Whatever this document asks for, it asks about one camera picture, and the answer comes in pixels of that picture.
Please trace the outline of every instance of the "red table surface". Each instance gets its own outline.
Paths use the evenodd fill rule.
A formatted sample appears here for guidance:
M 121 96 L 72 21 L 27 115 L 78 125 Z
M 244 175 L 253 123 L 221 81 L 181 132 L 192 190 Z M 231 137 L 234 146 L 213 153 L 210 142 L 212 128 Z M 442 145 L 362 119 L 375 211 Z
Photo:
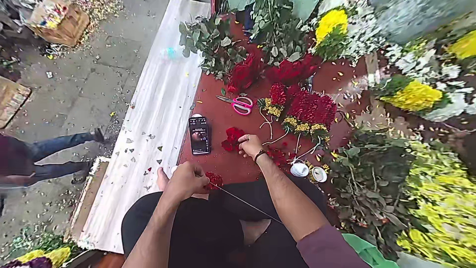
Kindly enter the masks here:
M 241 24 L 231 24 L 232 33 L 235 37 L 245 39 L 246 37 L 241 33 L 239 25 Z M 256 45 L 254 44 L 243 45 L 248 51 L 256 49 Z M 366 75 L 366 73 L 364 59 L 358 62 L 356 68 L 350 67 L 345 60 L 335 61 L 335 64 L 326 62 L 320 66 L 314 76 L 313 90 L 317 92 L 324 91 L 329 94 L 342 93 L 349 85 L 352 85 L 352 80 L 358 80 L 359 77 Z M 256 102 L 259 98 L 269 97 L 270 87 L 271 84 L 267 79 L 258 79 L 258 81 L 253 83 L 245 92 L 248 93 L 247 97 Z M 179 162 L 197 162 L 202 165 L 205 171 L 211 171 L 221 175 L 225 184 L 254 181 L 258 178 L 260 170 L 258 166 L 254 164 L 253 160 L 249 157 L 243 158 L 237 152 L 226 152 L 221 147 L 221 142 L 226 140 L 227 135 L 225 131 L 230 127 L 243 129 L 247 134 L 256 134 L 263 142 L 268 142 L 270 141 L 269 125 L 266 124 L 259 129 L 264 119 L 259 114 L 257 104 L 252 108 L 251 114 L 242 116 L 236 113 L 229 103 L 216 98 L 216 95 L 221 95 L 222 88 L 227 88 L 223 81 L 215 80 L 212 75 L 202 74 L 197 88 L 197 95 L 195 96 L 195 101 L 201 101 L 202 103 L 196 102 L 193 113 L 199 113 L 208 118 L 208 127 L 211 133 L 211 153 L 209 155 L 192 155 L 190 135 L 187 133 L 185 142 L 182 145 Z M 234 98 L 236 96 L 227 93 L 227 97 Z M 368 95 L 363 96 L 359 101 L 360 104 L 358 104 L 357 101 L 351 102 L 349 99 L 343 100 L 342 95 L 340 95 L 337 97 L 336 102 L 340 102 L 344 106 L 338 108 L 338 110 L 348 112 L 352 116 L 355 116 L 360 114 L 368 105 L 369 98 Z M 280 122 L 275 122 L 272 126 L 273 140 L 281 137 L 285 133 Z M 331 139 L 329 141 L 329 148 L 337 149 L 344 146 L 347 143 L 349 133 L 350 126 L 345 120 L 337 124 L 332 124 L 330 128 Z M 285 153 L 291 153 L 296 148 L 297 139 L 297 135 L 289 133 L 286 137 L 270 146 L 272 148 L 280 148 Z M 314 147 L 314 144 L 311 143 L 308 137 L 301 138 L 299 145 L 301 147 L 298 150 L 298 155 Z M 312 155 L 307 154 L 302 157 L 302 159 L 307 159 L 314 165 L 321 165 L 317 162 L 315 157 L 317 153 L 320 155 L 323 154 L 322 151 L 314 152 Z

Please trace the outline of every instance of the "forearm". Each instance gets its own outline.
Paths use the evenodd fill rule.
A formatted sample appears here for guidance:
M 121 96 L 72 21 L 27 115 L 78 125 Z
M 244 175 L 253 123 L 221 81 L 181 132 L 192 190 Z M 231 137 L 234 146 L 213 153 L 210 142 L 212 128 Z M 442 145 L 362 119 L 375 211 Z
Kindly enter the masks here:
M 259 156 L 257 163 L 266 179 L 276 211 L 295 241 L 328 223 L 311 199 L 267 155 Z
M 170 234 L 180 202 L 164 192 L 123 268 L 167 268 Z

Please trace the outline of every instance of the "bracelet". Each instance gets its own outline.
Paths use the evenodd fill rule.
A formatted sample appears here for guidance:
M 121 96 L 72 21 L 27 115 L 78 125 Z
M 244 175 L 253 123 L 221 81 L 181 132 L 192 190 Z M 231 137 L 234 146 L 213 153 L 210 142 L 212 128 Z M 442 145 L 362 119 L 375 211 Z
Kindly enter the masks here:
M 258 159 L 258 156 L 260 156 L 260 155 L 262 155 L 262 154 L 266 154 L 266 151 L 263 150 L 263 149 L 261 149 L 261 150 L 259 151 L 259 153 L 256 154 L 256 156 L 255 156 L 255 164 L 257 164 L 257 163 L 256 163 L 256 160 Z

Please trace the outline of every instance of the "black pants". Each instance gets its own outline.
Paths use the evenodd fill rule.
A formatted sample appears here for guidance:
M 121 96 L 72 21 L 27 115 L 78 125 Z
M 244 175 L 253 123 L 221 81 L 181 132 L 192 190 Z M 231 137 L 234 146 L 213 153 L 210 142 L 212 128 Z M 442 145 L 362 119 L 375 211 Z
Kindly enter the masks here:
M 324 196 L 316 186 L 306 178 L 291 176 L 290 179 L 325 213 Z M 279 219 L 264 179 L 225 185 L 224 189 Z M 126 256 L 144 231 L 161 195 L 162 192 L 157 192 L 143 196 L 124 216 L 122 244 Z M 269 217 L 221 190 L 213 191 L 208 201 L 193 197 L 183 201 L 172 228 L 169 267 L 233 267 L 226 256 L 243 248 L 239 219 L 259 221 L 266 218 Z M 291 234 L 274 220 L 266 232 L 244 251 L 246 267 L 307 267 Z
M 56 137 L 32 144 L 25 143 L 29 149 L 29 157 L 33 162 L 38 162 L 49 155 L 64 149 L 75 147 L 88 141 L 94 140 L 91 133 L 80 133 L 68 136 Z M 63 164 L 35 165 L 35 178 L 38 181 L 58 178 L 75 173 L 89 166 L 88 162 L 66 162 Z

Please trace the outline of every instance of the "needle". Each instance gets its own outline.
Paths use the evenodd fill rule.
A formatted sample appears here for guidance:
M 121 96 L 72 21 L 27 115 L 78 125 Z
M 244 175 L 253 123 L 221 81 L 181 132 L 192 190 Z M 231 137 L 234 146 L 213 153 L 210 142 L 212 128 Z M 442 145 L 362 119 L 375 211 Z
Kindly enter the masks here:
M 227 194 L 231 195 L 232 197 L 234 197 L 234 198 L 238 199 L 239 201 L 241 201 L 241 202 L 243 202 L 243 203 L 247 204 L 248 206 L 250 206 L 250 207 L 252 207 L 252 208 L 256 209 L 257 211 L 259 211 L 259 212 L 263 213 L 264 215 L 266 215 L 266 216 L 270 217 L 271 219 L 273 219 L 273 220 L 275 220 L 275 221 L 279 222 L 280 224 L 283 224 L 283 223 L 282 223 L 280 220 L 277 220 L 277 219 L 275 219 L 273 216 L 269 215 L 268 213 L 266 213 L 266 212 L 262 211 L 261 209 L 259 209 L 259 208 L 255 207 L 255 206 L 253 206 L 252 204 L 250 204 L 250 203 L 246 202 L 245 200 L 243 200 L 243 199 L 239 198 L 238 196 L 236 196 L 236 195 L 234 195 L 234 194 L 230 193 L 229 191 L 227 191 L 227 190 L 223 189 L 222 187 L 220 187 L 220 186 L 218 186 L 218 185 L 215 185 L 215 184 L 213 184 L 213 183 L 211 183 L 211 182 L 210 182 L 210 184 L 212 184 L 213 186 L 216 186 L 216 187 L 218 187 L 220 190 L 224 191 L 225 193 L 227 193 Z

